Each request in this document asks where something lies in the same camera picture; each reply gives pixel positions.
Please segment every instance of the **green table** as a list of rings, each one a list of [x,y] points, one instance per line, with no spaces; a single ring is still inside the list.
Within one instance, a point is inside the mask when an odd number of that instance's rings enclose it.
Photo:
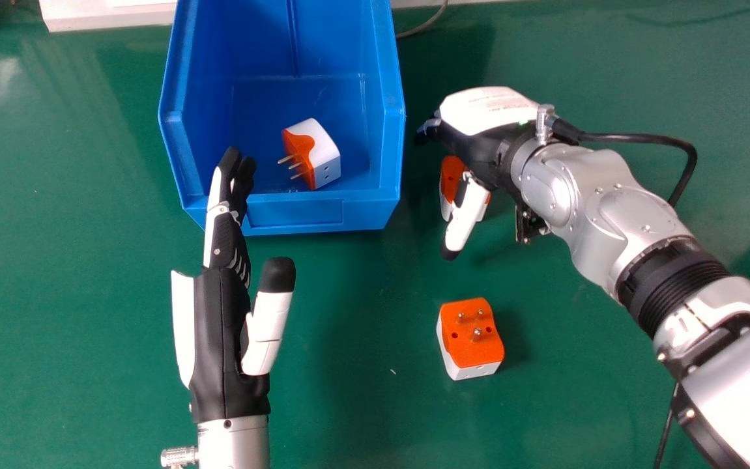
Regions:
[[[396,13],[399,29],[429,10]],[[169,271],[196,273],[156,108],[168,29],[49,35],[0,2],[0,467],[157,467],[192,444]],[[501,3],[453,8],[399,45],[408,132],[447,93],[508,84],[587,130],[690,139],[680,213],[750,277],[750,1]],[[669,193],[675,151],[618,148]],[[273,372],[277,467],[645,467],[672,381],[625,311],[557,238],[512,243],[494,198],[464,254],[439,258],[441,150],[407,143],[381,232],[253,238],[296,260]],[[496,376],[455,383],[441,303],[484,296],[505,339]],[[675,430],[665,466],[703,466]]]

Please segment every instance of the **metal connector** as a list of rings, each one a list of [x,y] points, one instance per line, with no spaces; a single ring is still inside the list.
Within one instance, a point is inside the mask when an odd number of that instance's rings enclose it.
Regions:
[[[198,446],[179,446],[160,452],[160,466],[168,469],[183,469],[198,463]]]
[[[553,104],[540,104],[536,109],[536,139],[545,145],[551,138],[551,125],[548,119],[554,116]]]

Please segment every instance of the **orange and white power adapter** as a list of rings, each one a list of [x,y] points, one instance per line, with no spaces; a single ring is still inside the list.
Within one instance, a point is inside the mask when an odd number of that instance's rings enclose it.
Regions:
[[[442,305],[435,335],[447,375],[453,380],[492,375],[505,358],[491,305],[484,298]]]
[[[282,130],[286,157],[279,164],[291,162],[295,170],[291,180],[303,178],[308,189],[318,190],[339,178],[339,149],[317,119],[306,119]]]
[[[459,184],[461,184],[462,175],[465,171],[469,171],[469,169],[456,156],[447,155],[441,161],[441,176],[438,180],[438,200],[441,205],[441,217],[444,221],[450,221],[450,216],[453,214],[456,205],[461,204],[461,200],[457,201],[456,199],[459,198]],[[482,221],[485,218],[485,211],[487,211],[487,206],[490,202],[491,195],[488,193],[487,200],[482,205],[476,221]]]

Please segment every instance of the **blue bin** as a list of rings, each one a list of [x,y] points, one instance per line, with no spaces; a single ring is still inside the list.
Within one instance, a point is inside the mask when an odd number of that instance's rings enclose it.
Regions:
[[[283,128],[312,117],[342,164],[313,192],[276,164]],[[199,225],[232,145],[257,163],[244,234],[382,229],[401,196],[404,123],[389,0],[179,0],[160,129]]]

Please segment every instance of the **robotic arm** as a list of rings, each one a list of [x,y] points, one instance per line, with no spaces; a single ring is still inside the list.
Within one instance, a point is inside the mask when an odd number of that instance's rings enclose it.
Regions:
[[[563,238],[577,270],[652,338],[678,383],[673,415],[706,459],[750,467],[750,281],[706,253],[621,155],[578,146],[584,135],[551,105],[509,88],[448,96],[416,134],[417,143],[437,141],[469,169],[442,256],[454,259],[467,242],[475,201],[506,190],[517,205],[517,240]]]
[[[250,311],[250,258],[241,233],[255,163],[230,148],[214,170],[201,274],[172,272],[175,352],[192,394],[198,446],[164,450],[163,467],[265,469],[268,374],[294,291],[291,259],[268,259]]]

